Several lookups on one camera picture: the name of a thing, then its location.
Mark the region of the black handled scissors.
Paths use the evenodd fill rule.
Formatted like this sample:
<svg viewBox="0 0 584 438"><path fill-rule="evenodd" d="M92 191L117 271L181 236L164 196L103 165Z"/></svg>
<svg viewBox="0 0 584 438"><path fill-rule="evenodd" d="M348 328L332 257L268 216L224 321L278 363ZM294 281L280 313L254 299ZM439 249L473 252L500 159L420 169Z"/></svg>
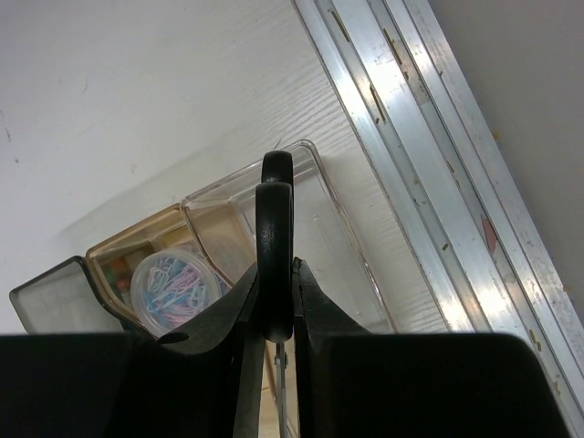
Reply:
<svg viewBox="0 0 584 438"><path fill-rule="evenodd" d="M271 151L262 161L255 188L257 285L261 329L276 344L276 407L281 437L288 436L285 342L293 331L293 161L286 151Z"/></svg>

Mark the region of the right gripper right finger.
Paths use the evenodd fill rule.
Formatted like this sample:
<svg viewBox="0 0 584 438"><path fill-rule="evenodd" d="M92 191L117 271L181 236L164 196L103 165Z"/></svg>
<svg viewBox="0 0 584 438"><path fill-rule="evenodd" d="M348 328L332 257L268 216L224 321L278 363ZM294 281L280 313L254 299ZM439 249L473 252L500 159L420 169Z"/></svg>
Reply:
<svg viewBox="0 0 584 438"><path fill-rule="evenodd" d="M499 333L374 334L292 271L304 437L566 437L535 354Z"/></svg>

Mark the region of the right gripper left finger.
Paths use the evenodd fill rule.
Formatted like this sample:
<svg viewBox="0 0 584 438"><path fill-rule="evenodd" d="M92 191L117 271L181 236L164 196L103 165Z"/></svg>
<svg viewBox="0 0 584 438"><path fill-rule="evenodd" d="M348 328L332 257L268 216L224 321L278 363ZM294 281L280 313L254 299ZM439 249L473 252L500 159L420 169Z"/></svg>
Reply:
<svg viewBox="0 0 584 438"><path fill-rule="evenodd" d="M256 269L160 339L4 336L4 437L255 437L265 342Z"/></svg>

